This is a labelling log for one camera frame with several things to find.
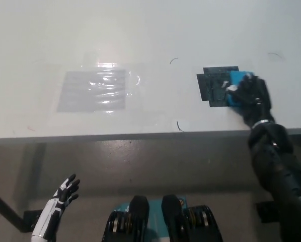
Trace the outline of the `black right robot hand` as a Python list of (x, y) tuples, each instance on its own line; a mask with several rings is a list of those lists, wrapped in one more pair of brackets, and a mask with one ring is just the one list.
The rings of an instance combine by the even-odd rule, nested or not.
[(238, 84), (226, 88), (226, 93), (238, 105), (239, 114), (251, 129), (262, 123), (273, 123), (271, 99), (266, 82), (247, 73)]

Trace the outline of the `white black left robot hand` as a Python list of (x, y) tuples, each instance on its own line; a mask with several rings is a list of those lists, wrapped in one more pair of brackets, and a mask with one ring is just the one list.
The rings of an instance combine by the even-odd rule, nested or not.
[(79, 197), (76, 194), (79, 183), (80, 180), (72, 174), (58, 187), (42, 210), (32, 232), (31, 241), (56, 241), (56, 234), (65, 209)]

